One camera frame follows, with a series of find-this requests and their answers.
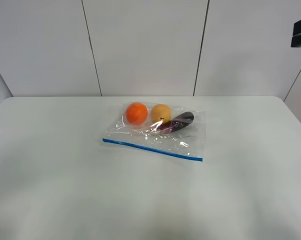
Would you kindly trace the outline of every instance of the orange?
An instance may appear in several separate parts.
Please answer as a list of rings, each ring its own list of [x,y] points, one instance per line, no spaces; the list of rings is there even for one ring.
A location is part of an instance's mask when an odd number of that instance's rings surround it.
[[[152,108],[150,115],[153,123],[162,121],[164,124],[171,120],[172,111],[170,107],[165,104],[157,104]]]
[[[126,119],[134,125],[140,125],[147,119],[148,111],[144,104],[133,102],[126,109]]]

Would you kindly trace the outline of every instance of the clear plastic bag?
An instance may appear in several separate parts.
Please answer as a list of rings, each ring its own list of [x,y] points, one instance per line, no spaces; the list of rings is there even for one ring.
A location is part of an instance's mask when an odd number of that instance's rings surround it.
[[[128,121],[126,104],[118,120],[103,135],[107,143],[126,145],[178,158],[203,161],[206,139],[206,114],[182,106],[166,105],[171,120],[154,121],[152,112],[157,103],[141,102],[147,108],[147,118],[141,124]]]

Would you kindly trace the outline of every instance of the purple eggplant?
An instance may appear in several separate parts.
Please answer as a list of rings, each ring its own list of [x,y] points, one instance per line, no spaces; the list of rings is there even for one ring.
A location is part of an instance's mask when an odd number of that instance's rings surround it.
[[[157,132],[161,134],[170,134],[181,130],[194,121],[194,114],[190,111],[186,111],[181,115],[178,115],[173,120],[170,120],[157,128]]]

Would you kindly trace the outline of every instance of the panel seam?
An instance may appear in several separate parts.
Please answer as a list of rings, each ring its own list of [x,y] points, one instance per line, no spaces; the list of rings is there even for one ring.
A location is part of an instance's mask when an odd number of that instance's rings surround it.
[[[97,81],[98,81],[98,87],[100,91],[100,96],[102,97],[102,89],[101,89],[101,84],[100,84],[100,79],[99,79],[99,74],[97,73],[97,67],[96,67],[96,61],[95,61],[95,56],[94,56],[94,50],[93,50],[93,45],[91,41],[91,35],[90,35],[90,30],[89,30],[89,25],[87,23],[87,18],[86,18],[86,13],[85,13],[85,8],[84,8],[84,3],[83,0],[81,0],[81,5],[82,5],[82,10],[84,12],[84,17],[85,17],[85,22],[86,22],[86,27],[87,27],[87,32],[88,32],[88,40],[89,40],[89,45],[90,45],[90,50],[92,54],[92,59],[94,60],[94,65],[95,65],[95,71],[96,71],[96,76],[97,76]]]
[[[301,69],[299,70],[299,72],[298,72],[298,74],[297,74],[297,76],[296,76],[294,82],[292,83],[292,85],[291,85],[291,87],[290,87],[290,89],[289,89],[289,91],[288,91],[288,93],[287,93],[287,95],[286,95],[286,97],[285,97],[285,99],[284,99],[284,101],[283,101],[284,103],[285,103],[286,98],[287,98],[288,95],[290,94],[290,92],[291,92],[291,90],[292,90],[292,88],[293,88],[293,86],[294,86],[294,84],[295,84],[295,82],[296,82],[296,80],[297,80],[297,78],[299,77],[300,74],[301,74]]]
[[[5,82],[1,72],[0,72],[0,80],[2,81],[2,83],[4,84],[5,88],[7,89],[8,93],[9,93],[9,97],[14,97],[9,86],[7,85],[7,83]]]
[[[209,14],[209,7],[210,7],[210,0],[207,1],[206,15],[205,15],[205,20],[204,20],[204,27],[203,27],[203,30],[202,30],[201,43],[200,43],[200,49],[199,49],[199,56],[198,56],[198,63],[197,63],[197,70],[196,70],[196,77],[195,77],[195,84],[194,84],[194,92],[192,94],[193,96],[195,96],[197,77],[199,75],[199,68],[200,68],[200,62],[201,62],[203,41],[204,41],[204,35],[205,35],[205,29],[206,29],[206,23],[207,23],[207,16]]]

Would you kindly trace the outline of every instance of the plastic bag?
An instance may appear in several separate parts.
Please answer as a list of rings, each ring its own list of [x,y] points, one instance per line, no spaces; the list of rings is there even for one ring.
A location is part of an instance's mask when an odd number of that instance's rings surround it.
[[[131,104],[142,104],[146,107],[142,109],[140,114],[143,115],[147,109],[145,113],[147,117],[141,117],[146,118],[143,123],[140,122],[144,119],[141,119],[141,121],[137,119],[137,123],[134,122],[134,119],[130,119],[132,117],[131,113],[128,112],[128,107],[130,107]],[[156,105],[158,104],[149,102],[126,104],[123,107],[121,116],[115,124],[105,132],[102,140],[106,143],[126,145],[202,162],[206,139],[205,112],[192,111],[182,106],[164,105],[164,107],[155,107]],[[168,109],[171,111],[171,120],[169,121],[168,119],[164,119],[169,117],[167,116],[169,115],[167,107],[169,107]],[[156,111],[152,111],[153,108],[156,110],[159,109],[157,116],[158,114],[162,114],[164,117],[160,117],[156,120]]]

